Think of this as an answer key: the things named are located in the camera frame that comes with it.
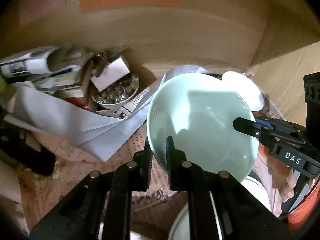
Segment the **person's right hand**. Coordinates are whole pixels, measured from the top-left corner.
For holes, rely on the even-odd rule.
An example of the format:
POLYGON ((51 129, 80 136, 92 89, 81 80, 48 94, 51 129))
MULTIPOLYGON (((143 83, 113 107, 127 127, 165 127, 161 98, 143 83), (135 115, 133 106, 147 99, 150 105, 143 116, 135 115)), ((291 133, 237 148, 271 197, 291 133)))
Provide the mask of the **person's right hand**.
POLYGON ((286 177, 284 180, 284 184, 280 192, 280 195, 284 202, 291 199, 295 195, 294 188, 296 186, 296 183, 297 183, 297 180, 295 179, 294 170, 292 168, 288 168, 288 171, 286 173, 286 177))

